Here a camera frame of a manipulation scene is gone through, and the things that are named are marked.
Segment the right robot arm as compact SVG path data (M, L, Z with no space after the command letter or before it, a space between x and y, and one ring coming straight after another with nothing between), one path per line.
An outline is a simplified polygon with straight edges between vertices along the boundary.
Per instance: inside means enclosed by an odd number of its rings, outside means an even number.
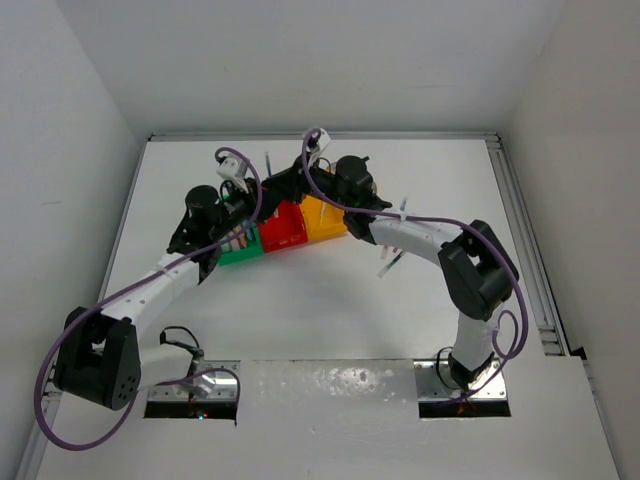
M405 218L376 194L365 159L345 156L334 169L296 160L262 183L266 218L283 201L299 203L306 196L342 207L343 222L357 239L389 246L439 267L447 291L459 311L455 343L448 364L455 387L468 390L488 368L496 353L493 329L519 273L491 227Z

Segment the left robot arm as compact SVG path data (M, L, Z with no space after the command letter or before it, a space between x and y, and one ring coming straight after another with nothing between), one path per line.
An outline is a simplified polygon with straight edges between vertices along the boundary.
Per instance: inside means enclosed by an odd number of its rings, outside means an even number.
M185 377L197 351L163 340L143 349L140 340L151 324L182 293L201 284L222 256L221 243L244 225L266 220L284 197L271 185L249 181L226 198L209 185L192 188L185 213L165 254L145 279L95 311L79 307L66 320L54 369L54 385L114 411L140 389Z

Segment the red plastic bin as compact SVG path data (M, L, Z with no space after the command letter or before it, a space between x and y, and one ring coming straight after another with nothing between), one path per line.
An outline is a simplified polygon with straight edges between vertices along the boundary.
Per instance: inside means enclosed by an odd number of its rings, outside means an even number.
M276 211L258 225L265 254L301 246L308 242L304 217L298 205L282 202Z

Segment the yellow plastic bin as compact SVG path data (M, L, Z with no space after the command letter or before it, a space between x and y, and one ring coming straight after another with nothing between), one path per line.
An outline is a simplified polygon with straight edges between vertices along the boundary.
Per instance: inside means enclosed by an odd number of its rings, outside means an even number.
M343 222L344 212L329 204L325 224L319 225L319 212L322 202L307 196L299 205L305 222L307 238L311 243L325 241L347 233L347 227Z

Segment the green plastic bin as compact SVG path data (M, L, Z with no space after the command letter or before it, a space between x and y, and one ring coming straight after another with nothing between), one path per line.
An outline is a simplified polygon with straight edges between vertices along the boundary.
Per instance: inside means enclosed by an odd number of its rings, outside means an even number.
M245 249L239 250L236 238L226 242L221 246L222 256L219 260L219 266L227 266L242 261L257 258L264 254L261 237L256 224L253 224L254 242Z

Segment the green ink pen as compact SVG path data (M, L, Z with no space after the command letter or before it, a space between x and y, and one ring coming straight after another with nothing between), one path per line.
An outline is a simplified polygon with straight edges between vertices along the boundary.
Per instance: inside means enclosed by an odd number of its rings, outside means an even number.
M385 264L377 273L378 278L383 278L403 257L405 256L405 252L401 251L394 258Z

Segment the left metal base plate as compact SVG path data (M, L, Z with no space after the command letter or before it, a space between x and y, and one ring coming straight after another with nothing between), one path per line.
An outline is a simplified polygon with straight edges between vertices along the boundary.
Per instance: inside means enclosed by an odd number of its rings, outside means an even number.
M202 360L194 367L195 379L186 383L156 385L148 390L152 402L234 402L238 398L239 361Z

